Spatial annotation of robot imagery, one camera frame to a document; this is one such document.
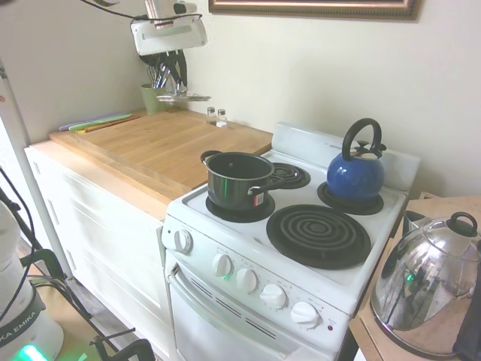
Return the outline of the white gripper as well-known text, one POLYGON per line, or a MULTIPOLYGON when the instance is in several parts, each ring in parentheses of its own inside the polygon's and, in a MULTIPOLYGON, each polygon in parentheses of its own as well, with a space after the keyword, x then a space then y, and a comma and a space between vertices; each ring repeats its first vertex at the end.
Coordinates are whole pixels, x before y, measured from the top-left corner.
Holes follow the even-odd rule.
POLYGON ((152 21, 142 21, 131 25, 135 48, 140 56, 167 52, 165 65, 177 84, 187 88, 187 63, 184 49, 203 47, 207 44, 207 33, 199 15, 190 15, 173 20, 168 25, 156 25, 152 21), (177 64, 180 79, 177 82, 177 64))

